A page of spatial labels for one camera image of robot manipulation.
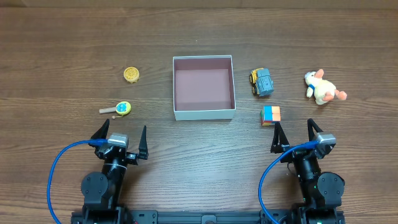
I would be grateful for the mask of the yellow grey toy truck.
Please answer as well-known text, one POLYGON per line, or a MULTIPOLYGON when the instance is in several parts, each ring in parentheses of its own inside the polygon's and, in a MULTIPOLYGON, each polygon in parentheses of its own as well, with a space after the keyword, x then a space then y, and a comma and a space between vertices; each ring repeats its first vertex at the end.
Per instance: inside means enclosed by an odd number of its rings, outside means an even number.
POLYGON ((274 82, 268 68, 257 68, 251 71, 249 82, 252 85, 253 95, 263 97, 274 92, 274 82))

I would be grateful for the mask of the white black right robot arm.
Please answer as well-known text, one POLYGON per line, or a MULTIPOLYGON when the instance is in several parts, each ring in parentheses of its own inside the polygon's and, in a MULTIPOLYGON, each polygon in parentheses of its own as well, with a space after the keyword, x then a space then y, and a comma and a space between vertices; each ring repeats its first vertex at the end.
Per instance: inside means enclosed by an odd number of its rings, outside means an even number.
POLYGON ((313 119, 307 120, 309 142, 291 146, 279 122, 275 124, 271 152, 280 154, 280 163, 293 165, 303 197, 284 212, 279 223, 344 223, 336 209, 342 204, 345 180, 333 172, 323 172, 318 164, 336 145, 332 133, 322 131, 313 119))

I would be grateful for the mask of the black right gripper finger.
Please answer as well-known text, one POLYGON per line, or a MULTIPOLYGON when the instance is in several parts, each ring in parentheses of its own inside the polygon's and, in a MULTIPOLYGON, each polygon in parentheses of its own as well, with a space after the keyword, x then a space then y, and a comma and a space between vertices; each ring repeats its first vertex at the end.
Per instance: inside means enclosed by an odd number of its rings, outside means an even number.
POLYGON ((318 133, 322 133, 323 130, 314 122, 312 118, 307 120, 308 138, 310 141, 315 141, 318 138, 318 133))
POLYGON ((284 153, 290 148, 289 141, 279 122, 274 125, 274 137, 271 144, 271 152, 274 154, 284 153))

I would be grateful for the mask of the white plush duck toy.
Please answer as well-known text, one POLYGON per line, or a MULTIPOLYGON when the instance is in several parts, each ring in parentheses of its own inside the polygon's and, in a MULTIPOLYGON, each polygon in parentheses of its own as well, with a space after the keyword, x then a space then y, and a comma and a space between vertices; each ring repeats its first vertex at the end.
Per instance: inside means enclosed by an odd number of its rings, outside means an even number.
POLYGON ((347 94, 344 91, 339 91, 336 86, 324 80, 324 70, 319 69, 316 72, 307 72, 304 76, 305 83, 307 84, 306 97, 314 97, 315 103, 318 105, 324 105, 334 98, 339 100, 347 99, 347 94))

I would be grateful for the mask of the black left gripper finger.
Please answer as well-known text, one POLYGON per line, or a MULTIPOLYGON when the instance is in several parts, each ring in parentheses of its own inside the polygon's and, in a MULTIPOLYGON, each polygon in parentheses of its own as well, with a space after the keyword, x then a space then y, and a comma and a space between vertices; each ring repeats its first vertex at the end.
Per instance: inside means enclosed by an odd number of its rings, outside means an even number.
POLYGON ((147 134, 147 126, 144 126, 139 143, 139 155, 138 155, 138 158, 143 160, 147 160, 149 155, 146 134, 147 134))
POLYGON ((109 129, 109 119, 107 119, 103 125, 95 132, 90 139, 106 139, 109 129))

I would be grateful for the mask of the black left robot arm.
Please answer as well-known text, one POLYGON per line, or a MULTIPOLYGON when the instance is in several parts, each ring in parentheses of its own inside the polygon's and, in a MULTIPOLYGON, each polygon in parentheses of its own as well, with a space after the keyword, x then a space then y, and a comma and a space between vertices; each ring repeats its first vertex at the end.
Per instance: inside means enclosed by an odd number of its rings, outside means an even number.
POLYGON ((109 120, 92 136, 98 143, 89 145, 95 149, 95 155, 104 161, 100 172, 89 173, 81 182, 84 204, 81 213, 73 213, 72 224, 78 223, 135 223, 127 206, 119 203, 121 189, 127 166, 138 165, 138 160, 148 159, 147 128, 143 127, 139 143, 139 152, 128 151, 129 137, 113 133, 107 136, 109 120))

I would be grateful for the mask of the colourful puzzle cube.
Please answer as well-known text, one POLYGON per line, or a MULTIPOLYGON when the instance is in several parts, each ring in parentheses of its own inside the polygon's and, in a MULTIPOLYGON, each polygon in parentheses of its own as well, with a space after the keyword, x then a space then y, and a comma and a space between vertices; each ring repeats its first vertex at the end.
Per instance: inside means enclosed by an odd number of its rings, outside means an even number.
POLYGON ((279 106, 263 106, 261 110, 261 125, 271 126, 281 121, 279 106))

